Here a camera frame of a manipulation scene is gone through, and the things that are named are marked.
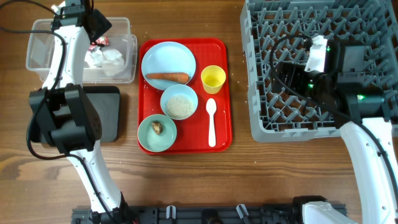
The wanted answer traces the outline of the yellow plastic cup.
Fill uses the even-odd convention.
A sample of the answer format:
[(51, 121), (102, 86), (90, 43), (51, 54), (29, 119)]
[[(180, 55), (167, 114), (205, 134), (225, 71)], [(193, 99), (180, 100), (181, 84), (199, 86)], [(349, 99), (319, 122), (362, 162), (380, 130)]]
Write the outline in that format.
[(214, 95), (221, 90), (226, 81), (226, 72), (217, 65), (209, 65), (202, 70), (200, 77), (203, 89)]

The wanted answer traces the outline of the large light blue plate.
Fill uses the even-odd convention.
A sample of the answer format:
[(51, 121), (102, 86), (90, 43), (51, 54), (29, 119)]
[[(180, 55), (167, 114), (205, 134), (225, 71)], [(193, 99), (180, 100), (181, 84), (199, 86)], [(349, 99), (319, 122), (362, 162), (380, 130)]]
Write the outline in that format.
[(152, 46), (143, 56), (141, 72), (145, 81), (158, 90), (175, 85), (170, 80), (147, 78), (150, 73), (183, 72), (189, 76), (189, 82), (196, 72), (197, 64), (191, 50), (178, 42), (161, 42)]

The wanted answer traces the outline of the white plastic spoon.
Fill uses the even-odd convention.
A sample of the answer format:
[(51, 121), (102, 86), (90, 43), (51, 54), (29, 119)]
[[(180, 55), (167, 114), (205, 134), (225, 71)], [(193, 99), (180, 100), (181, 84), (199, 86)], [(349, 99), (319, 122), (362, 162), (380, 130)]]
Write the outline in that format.
[(206, 111), (209, 115), (208, 144), (210, 147), (215, 147), (216, 134), (215, 134), (214, 115), (216, 112), (216, 102), (213, 98), (209, 98), (208, 101), (206, 102)]

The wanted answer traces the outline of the orange carrot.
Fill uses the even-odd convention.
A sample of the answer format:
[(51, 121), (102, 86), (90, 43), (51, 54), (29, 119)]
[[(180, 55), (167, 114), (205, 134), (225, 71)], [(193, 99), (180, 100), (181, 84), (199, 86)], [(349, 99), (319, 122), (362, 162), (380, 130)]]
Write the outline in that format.
[(173, 72), (173, 73), (149, 73), (146, 75), (148, 79), (156, 79), (156, 80), (167, 80), (176, 82), (179, 84), (186, 84), (190, 77), (187, 73), (183, 72)]

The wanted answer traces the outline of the light blue bowl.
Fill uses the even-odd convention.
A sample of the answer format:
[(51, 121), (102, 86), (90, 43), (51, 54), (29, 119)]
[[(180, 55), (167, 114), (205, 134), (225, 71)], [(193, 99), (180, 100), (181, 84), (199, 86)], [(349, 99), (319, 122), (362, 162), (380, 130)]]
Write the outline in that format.
[(169, 118), (184, 120), (196, 111), (198, 96), (189, 86), (173, 85), (168, 87), (160, 97), (160, 107)]

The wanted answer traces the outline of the pile of rice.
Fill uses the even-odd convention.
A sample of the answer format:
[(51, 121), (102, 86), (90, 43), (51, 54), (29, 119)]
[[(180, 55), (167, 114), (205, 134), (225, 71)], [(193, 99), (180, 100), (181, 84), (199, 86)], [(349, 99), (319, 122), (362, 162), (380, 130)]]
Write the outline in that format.
[(172, 96), (166, 103), (166, 113), (173, 119), (185, 119), (193, 114), (195, 105), (185, 95)]

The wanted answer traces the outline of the brown food scrap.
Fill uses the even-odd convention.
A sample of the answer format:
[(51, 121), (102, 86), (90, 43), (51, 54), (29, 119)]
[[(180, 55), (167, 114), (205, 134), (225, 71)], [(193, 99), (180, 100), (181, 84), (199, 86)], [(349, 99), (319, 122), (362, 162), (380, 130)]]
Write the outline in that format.
[(152, 121), (151, 126), (157, 135), (160, 135), (163, 132), (163, 125), (160, 121)]

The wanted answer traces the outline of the green bowl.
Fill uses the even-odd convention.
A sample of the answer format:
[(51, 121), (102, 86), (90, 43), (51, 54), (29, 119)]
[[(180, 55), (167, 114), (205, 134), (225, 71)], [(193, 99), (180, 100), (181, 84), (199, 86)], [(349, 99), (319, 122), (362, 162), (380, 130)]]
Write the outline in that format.
[(153, 114), (140, 123), (137, 138), (145, 150), (163, 152), (174, 144), (177, 138), (177, 127), (168, 116)]

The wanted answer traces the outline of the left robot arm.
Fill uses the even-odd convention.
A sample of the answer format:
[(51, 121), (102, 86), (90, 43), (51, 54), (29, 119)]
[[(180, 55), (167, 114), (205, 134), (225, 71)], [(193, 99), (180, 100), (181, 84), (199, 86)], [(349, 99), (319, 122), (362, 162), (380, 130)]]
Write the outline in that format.
[(44, 137), (75, 167), (91, 200), (93, 223), (137, 223), (101, 153), (100, 117), (82, 87), (89, 46), (111, 27), (90, 1), (66, 1), (50, 33), (55, 48), (42, 88), (29, 95), (28, 133)]

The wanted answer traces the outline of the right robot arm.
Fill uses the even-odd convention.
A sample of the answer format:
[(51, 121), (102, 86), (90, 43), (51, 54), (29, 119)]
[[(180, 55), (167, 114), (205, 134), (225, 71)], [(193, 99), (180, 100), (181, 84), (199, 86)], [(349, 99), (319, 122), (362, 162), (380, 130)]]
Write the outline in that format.
[(363, 223), (397, 223), (397, 160), (383, 89), (365, 82), (365, 46), (357, 40), (301, 35), (305, 65), (270, 58), (274, 89), (329, 112), (354, 168)]

